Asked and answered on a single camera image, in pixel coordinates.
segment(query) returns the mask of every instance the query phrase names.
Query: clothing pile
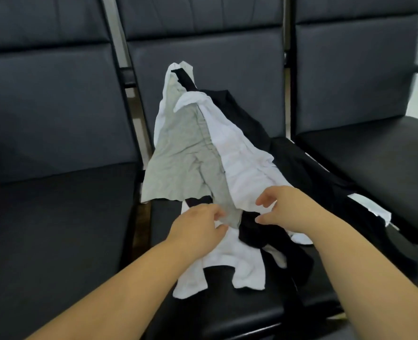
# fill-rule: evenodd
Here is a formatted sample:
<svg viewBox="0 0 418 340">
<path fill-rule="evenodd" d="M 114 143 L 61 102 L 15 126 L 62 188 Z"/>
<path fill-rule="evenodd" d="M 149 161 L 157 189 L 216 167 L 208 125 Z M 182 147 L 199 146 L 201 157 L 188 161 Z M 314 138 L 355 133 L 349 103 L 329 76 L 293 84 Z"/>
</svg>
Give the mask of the clothing pile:
<svg viewBox="0 0 418 340">
<path fill-rule="evenodd" d="M 221 243 L 179 278 L 175 298 L 207 289 L 204 268 L 221 265 L 235 268 L 235 288 L 263 290 L 266 272 L 261 250 L 288 269 L 296 286 L 305 284 L 313 259 L 302 245 L 312 245 L 311 240 L 276 225 L 255 223 L 257 215 L 273 207 L 255 204 L 273 185 L 301 189 L 359 231 L 405 274 L 416 274 L 416 263 L 387 236 L 388 211 L 357 194 L 355 185 L 326 171 L 291 141 L 271 139 L 228 91 L 198 90 L 193 68 L 186 62 L 173 63 L 166 72 L 154 145 L 141 201 L 179 200 L 182 213 L 201 203 L 216 203 L 227 216 L 215 226 L 229 225 Z"/>
</svg>

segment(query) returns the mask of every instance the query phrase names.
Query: chair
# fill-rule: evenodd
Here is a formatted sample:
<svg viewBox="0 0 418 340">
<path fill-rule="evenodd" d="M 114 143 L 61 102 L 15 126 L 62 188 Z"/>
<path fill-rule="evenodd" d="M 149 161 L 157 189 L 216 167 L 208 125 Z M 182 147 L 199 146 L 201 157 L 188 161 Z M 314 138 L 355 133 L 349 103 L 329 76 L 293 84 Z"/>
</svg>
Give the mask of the chair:
<svg viewBox="0 0 418 340">
<path fill-rule="evenodd" d="M 418 0 L 292 1 L 293 139 L 418 243 Z"/>
<path fill-rule="evenodd" d="M 100 0 L 0 0 L 0 339 L 130 261 L 142 161 Z"/>
<path fill-rule="evenodd" d="M 166 69 L 183 60 L 194 67 L 198 88 L 228 89 L 269 136 L 285 136 L 283 0 L 116 1 L 151 142 Z M 167 237 L 180 211 L 181 202 L 151 202 L 151 245 Z M 418 261 L 418 248 L 393 228 L 388 231 Z M 234 289 L 234 269 L 207 268 L 209 288 L 185 300 L 170 292 L 145 338 L 256 339 L 274 332 L 302 306 L 321 319 L 337 314 L 340 303 L 320 257 L 313 247 L 306 251 L 315 267 L 298 301 L 286 270 L 265 253 L 264 291 Z"/>
</svg>

